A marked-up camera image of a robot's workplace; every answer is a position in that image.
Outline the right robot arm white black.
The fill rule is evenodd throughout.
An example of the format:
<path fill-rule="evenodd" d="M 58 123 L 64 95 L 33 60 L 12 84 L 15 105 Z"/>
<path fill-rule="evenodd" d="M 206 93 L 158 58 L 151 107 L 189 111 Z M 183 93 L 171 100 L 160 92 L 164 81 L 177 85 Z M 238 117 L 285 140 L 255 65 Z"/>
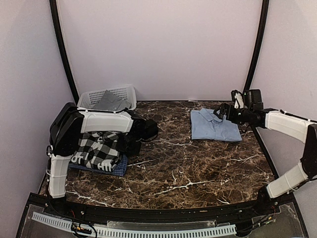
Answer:
<path fill-rule="evenodd" d="M 214 114 L 237 125 L 250 125 L 281 134 L 302 144 L 299 161 L 279 178 L 264 187 L 264 194 L 253 203 L 253 211 L 263 215 L 272 207 L 272 200 L 296 191 L 317 179 L 317 122 L 282 109 L 266 108 L 259 89 L 231 91 L 232 103 L 223 103 Z"/>

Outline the light blue long sleeve shirt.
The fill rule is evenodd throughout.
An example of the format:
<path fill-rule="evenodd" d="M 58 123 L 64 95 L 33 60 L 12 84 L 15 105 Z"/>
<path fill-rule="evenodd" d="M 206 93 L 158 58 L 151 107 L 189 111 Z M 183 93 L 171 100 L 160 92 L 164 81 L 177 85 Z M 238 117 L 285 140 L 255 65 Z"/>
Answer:
<path fill-rule="evenodd" d="M 191 110 L 190 119 L 192 140 L 242 141 L 238 125 L 219 119 L 212 109 Z"/>

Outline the blue checked shirt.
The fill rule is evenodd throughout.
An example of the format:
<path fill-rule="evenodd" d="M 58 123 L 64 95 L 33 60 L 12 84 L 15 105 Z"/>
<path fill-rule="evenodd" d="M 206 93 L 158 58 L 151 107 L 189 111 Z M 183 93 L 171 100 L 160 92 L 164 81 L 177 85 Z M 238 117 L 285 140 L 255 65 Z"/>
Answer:
<path fill-rule="evenodd" d="M 113 175 L 113 176 L 122 177 L 126 173 L 127 163 L 128 163 L 128 158 L 125 155 L 123 155 L 121 157 L 120 162 L 116 165 L 116 167 L 111 172 L 106 172 L 106 171 L 97 170 L 97 169 L 90 169 L 85 166 L 82 166 L 76 163 L 71 163 L 71 162 L 69 163 L 68 167 L 72 169 L 89 171 L 89 172 L 94 172 L 94 173 L 103 174 L 103 175 Z"/>

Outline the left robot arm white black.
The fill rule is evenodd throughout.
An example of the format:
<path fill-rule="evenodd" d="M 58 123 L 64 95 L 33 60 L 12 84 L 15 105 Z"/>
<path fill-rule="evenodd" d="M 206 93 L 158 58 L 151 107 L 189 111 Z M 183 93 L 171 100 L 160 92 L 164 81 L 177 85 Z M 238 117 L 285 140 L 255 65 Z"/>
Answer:
<path fill-rule="evenodd" d="M 46 151 L 51 209 L 59 216 L 70 212 L 69 204 L 62 199 L 70 163 L 111 173 L 123 156 L 138 155 L 141 144 L 154 140 L 158 134 L 154 120 L 144 119 L 132 110 L 111 112 L 67 103 L 50 126 Z"/>

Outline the black white plaid shirt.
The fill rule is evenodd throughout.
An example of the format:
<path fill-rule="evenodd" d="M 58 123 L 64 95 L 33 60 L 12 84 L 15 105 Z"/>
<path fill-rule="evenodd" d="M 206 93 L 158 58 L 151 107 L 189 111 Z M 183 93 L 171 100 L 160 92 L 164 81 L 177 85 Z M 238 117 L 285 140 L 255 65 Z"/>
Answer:
<path fill-rule="evenodd" d="M 88 169 L 112 172 L 122 158 L 116 149 L 118 139 L 119 133 L 114 131 L 85 132 L 70 162 Z"/>

